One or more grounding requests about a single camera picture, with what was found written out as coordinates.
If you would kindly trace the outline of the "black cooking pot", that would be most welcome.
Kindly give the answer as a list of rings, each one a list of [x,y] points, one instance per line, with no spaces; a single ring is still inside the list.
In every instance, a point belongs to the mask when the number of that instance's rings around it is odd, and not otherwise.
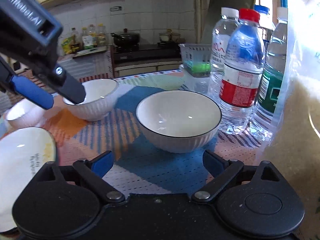
[[[111,33],[114,44],[118,47],[133,47],[139,44],[140,35],[138,33],[129,32],[126,28],[122,33]]]

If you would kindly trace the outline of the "black gas stove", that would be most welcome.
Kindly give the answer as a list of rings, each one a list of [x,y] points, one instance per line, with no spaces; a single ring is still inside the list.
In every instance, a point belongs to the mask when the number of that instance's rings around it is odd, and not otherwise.
[[[178,43],[158,42],[157,44],[136,44],[131,47],[113,46],[114,64],[148,60],[181,59]]]

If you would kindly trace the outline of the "large white ribbed bowl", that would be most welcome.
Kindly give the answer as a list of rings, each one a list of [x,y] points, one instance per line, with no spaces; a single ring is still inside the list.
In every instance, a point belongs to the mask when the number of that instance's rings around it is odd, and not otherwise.
[[[210,142],[222,120],[211,98],[186,90],[162,91],[144,98],[136,118],[146,139],[171,153],[189,153]]]

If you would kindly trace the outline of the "clear plastic container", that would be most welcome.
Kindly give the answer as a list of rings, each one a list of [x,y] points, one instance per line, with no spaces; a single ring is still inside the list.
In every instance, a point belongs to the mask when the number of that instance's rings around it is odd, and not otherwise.
[[[185,90],[204,95],[208,94],[209,77],[193,77],[184,68],[183,64],[180,64],[179,70],[183,73],[184,85],[182,87]]]

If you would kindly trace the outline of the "small white ribbed bowl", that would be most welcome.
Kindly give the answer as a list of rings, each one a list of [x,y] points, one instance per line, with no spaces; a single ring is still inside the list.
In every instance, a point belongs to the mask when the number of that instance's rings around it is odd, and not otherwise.
[[[5,119],[14,129],[33,127],[41,121],[45,111],[28,99],[23,99],[8,111]]]

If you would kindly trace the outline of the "white label water bottle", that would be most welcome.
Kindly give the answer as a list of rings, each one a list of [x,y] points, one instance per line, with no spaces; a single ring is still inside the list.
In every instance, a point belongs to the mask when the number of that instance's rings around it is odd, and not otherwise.
[[[208,95],[219,102],[219,93],[223,75],[225,54],[228,41],[239,25],[239,11],[233,8],[222,7],[221,19],[212,31],[212,49],[210,56],[211,71],[209,76]]]

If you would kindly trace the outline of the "green label water bottle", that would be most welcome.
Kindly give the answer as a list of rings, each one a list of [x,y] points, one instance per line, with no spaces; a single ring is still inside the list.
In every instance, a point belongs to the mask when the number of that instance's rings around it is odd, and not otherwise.
[[[287,8],[277,8],[278,23],[266,47],[266,60],[260,88],[249,130],[261,141],[272,137],[271,121],[276,109],[278,96],[286,66],[287,50]]]

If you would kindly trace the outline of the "blue cap bottle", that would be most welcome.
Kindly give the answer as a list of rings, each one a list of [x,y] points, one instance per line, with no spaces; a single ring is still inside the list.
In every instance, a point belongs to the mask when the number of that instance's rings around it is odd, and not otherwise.
[[[275,25],[270,18],[268,7],[255,4],[254,10],[260,14],[258,32],[263,39],[265,49],[267,49],[272,33],[275,30]]]

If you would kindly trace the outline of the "white plastic basket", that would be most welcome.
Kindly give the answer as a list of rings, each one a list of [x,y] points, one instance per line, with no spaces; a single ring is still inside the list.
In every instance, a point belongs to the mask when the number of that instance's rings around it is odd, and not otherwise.
[[[183,43],[179,47],[185,70],[193,77],[208,77],[211,71],[211,45]]]

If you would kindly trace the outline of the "medium white ribbed bowl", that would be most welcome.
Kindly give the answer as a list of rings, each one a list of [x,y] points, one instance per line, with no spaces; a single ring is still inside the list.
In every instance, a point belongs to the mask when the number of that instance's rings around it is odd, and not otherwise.
[[[98,121],[112,111],[117,103],[119,83],[113,79],[95,79],[83,82],[86,97],[77,105],[63,98],[67,109],[77,118]]]

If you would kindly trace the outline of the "steel pot on stove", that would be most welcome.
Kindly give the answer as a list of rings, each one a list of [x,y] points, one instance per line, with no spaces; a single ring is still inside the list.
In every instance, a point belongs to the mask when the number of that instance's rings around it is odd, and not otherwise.
[[[159,33],[159,39],[161,42],[175,42],[180,40],[181,35],[173,32],[171,29],[167,29],[165,33]]]

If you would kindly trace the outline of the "clear bag of rice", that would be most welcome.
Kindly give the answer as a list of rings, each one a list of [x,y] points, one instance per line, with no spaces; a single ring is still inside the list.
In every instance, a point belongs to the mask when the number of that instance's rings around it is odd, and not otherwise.
[[[289,5],[287,61],[273,136],[257,160],[269,160],[300,196],[301,239],[319,239],[319,0]]]

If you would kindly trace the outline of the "red label water bottle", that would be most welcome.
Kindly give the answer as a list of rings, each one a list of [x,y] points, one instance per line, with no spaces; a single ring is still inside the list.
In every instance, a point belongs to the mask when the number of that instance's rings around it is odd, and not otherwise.
[[[239,134],[246,129],[265,64],[259,12],[241,8],[239,17],[240,25],[228,41],[219,94],[220,130],[227,134]]]

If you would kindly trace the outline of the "wooden cutting board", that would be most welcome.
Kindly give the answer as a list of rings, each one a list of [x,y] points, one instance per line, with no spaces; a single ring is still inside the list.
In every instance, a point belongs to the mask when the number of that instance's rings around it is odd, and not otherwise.
[[[108,50],[108,46],[102,46],[102,47],[97,47],[97,48],[91,48],[91,49],[86,49],[79,51],[73,55],[73,58],[76,57],[82,57],[82,56],[88,56],[91,54],[96,54],[96,53],[104,53]]]

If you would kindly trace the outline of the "white sun plate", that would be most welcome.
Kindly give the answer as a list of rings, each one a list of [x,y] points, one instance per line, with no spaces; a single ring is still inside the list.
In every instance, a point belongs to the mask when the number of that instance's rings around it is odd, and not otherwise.
[[[13,204],[33,176],[56,160],[54,137],[40,127],[27,127],[1,139],[1,232],[14,229]]]

